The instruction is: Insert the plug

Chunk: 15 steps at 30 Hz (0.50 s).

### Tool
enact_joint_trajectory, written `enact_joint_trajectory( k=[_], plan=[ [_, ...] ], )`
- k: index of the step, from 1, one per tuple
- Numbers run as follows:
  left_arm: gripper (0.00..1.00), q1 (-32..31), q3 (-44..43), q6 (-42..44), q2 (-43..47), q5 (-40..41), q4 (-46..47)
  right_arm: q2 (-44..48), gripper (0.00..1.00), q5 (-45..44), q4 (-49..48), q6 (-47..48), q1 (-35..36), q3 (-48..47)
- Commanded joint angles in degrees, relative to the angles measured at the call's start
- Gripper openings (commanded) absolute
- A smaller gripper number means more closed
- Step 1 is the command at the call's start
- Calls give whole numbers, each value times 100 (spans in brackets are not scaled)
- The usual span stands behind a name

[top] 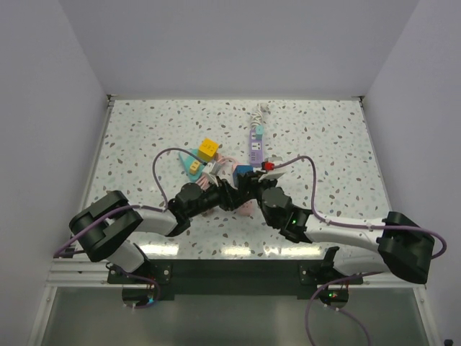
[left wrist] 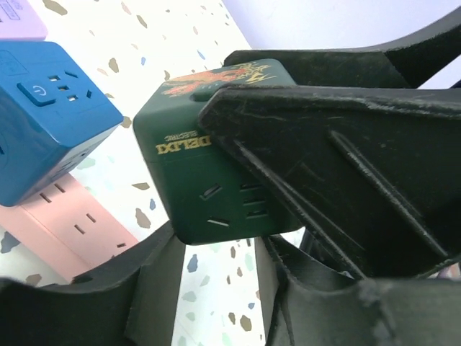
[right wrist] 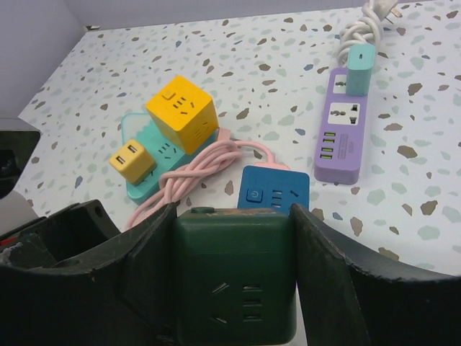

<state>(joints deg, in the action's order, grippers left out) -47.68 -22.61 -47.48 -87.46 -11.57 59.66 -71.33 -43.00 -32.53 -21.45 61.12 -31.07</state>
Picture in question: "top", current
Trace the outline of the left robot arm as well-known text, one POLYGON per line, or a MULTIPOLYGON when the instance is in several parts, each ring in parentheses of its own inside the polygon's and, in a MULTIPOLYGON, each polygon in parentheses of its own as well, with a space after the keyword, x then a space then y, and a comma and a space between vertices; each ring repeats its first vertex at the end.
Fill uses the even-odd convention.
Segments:
POLYGON ((69 228, 92 262, 106 260, 121 268, 132 282, 141 283, 149 274, 148 258, 128 240, 132 233, 175 237, 191 226, 195 216, 215 207, 235 210, 245 203, 245 198, 225 179, 206 190, 187 183, 161 212, 154 207, 131 205, 121 192, 115 191, 73 217, 69 228))

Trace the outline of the pink power strip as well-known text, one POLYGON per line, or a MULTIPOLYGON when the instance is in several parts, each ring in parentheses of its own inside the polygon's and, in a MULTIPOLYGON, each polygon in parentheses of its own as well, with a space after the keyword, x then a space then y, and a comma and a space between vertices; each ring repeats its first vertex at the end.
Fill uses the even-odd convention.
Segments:
POLYGON ((253 211, 253 203, 251 201, 248 201, 237 209, 237 214, 241 216, 251 216, 253 211))

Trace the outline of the blue cube socket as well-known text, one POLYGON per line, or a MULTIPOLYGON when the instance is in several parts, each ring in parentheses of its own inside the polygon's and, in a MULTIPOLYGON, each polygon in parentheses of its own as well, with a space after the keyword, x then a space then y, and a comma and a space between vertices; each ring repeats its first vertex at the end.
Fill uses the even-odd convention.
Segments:
POLYGON ((234 187, 237 188, 239 185, 239 178, 244 176, 248 172, 253 172, 253 167, 251 165, 242 165, 242 164, 234 164, 233 165, 233 184, 234 187))

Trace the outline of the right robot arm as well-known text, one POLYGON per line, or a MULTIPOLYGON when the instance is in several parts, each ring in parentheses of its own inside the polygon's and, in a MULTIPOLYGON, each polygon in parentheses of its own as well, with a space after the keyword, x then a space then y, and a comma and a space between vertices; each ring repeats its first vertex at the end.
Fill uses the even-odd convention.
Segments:
POLYGON ((402 213, 385 218, 354 219, 322 216, 296 206, 276 179, 261 172, 235 173, 238 191, 255 199, 266 224, 294 243, 335 243, 349 247, 327 256, 321 275, 329 283, 360 272, 390 272, 410 283, 424 284, 435 240, 402 213))

